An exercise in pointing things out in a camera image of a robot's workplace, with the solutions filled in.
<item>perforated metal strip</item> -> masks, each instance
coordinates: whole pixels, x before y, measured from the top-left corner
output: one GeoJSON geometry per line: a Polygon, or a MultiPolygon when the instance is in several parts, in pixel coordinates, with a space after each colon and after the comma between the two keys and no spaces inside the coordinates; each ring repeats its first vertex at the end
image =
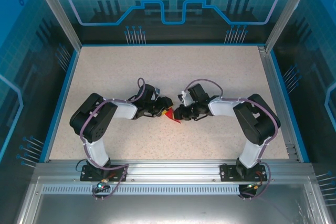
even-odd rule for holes
{"type": "MultiPolygon", "coordinates": [[[[90,195],[94,185],[44,185],[42,194],[90,195]]],[[[102,195],[108,194],[114,186],[102,195]]],[[[120,185],[117,195],[238,195],[238,185],[120,185]]]]}

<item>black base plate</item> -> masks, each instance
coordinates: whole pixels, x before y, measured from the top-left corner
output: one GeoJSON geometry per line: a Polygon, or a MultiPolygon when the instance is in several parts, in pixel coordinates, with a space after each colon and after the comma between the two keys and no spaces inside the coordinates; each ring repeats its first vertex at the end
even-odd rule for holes
{"type": "MultiPolygon", "coordinates": [[[[248,169],[248,174],[245,179],[242,179],[236,170],[236,165],[223,164],[219,166],[219,173],[222,182],[259,182],[260,177],[256,172],[266,172],[264,165],[256,164],[254,167],[248,169]]],[[[263,181],[267,181],[266,173],[262,176],[263,181]]]]}
{"type": "MultiPolygon", "coordinates": [[[[117,167],[119,165],[110,165],[110,168],[117,167]]],[[[112,177],[109,178],[109,182],[118,182],[121,178],[122,172],[124,169],[112,170],[109,175],[114,174],[112,177]]],[[[80,175],[80,181],[90,181],[90,182],[99,182],[101,181],[102,177],[98,176],[96,173],[92,172],[91,167],[88,165],[83,165],[82,172],[80,175]]]]}

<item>red object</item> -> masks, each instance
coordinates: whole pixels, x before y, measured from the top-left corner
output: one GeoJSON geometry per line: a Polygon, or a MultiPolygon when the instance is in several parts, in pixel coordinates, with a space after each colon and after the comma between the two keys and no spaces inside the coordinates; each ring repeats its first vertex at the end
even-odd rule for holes
{"type": "Polygon", "coordinates": [[[174,111],[173,111],[172,108],[170,108],[170,109],[165,113],[165,115],[166,115],[169,119],[174,120],[174,121],[177,122],[177,123],[181,123],[179,120],[176,120],[176,119],[174,118],[174,111]]]}

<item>enclosure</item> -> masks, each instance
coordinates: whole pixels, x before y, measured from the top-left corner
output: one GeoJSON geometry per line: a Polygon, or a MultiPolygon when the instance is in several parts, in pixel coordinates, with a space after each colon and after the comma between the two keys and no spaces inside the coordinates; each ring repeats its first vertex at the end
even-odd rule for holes
{"type": "Polygon", "coordinates": [[[0,5],[1,223],[334,223],[336,0],[0,5]],[[281,121],[263,196],[222,181],[246,142],[235,118],[163,115],[112,120],[105,148],[127,176],[111,198],[90,197],[97,182],[80,181],[87,156],[70,118],[91,93],[137,94],[138,77],[174,108],[199,78],[226,98],[260,94],[281,121]]]}

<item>speckled tabletop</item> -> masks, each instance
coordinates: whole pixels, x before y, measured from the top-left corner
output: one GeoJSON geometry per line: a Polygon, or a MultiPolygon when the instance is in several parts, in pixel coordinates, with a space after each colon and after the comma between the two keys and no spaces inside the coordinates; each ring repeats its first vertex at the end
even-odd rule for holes
{"type": "MultiPolygon", "coordinates": [[[[83,47],[76,66],[50,159],[85,158],[81,141],[69,120],[93,92],[127,99],[139,90],[143,77],[160,88],[175,106],[177,95],[192,80],[208,78],[224,89],[224,97],[260,94],[274,109],[256,46],[83,47]]],[[[210,95],[216,86],[203,83],[210,95]]],[[[236,159],[246,139],[236,118],[213,116],[178,124],[165,116],[113,120],[104,135],[111,159],[236,159]]],[[[263,158],[288,158],[282,133],[263,158]]]]}

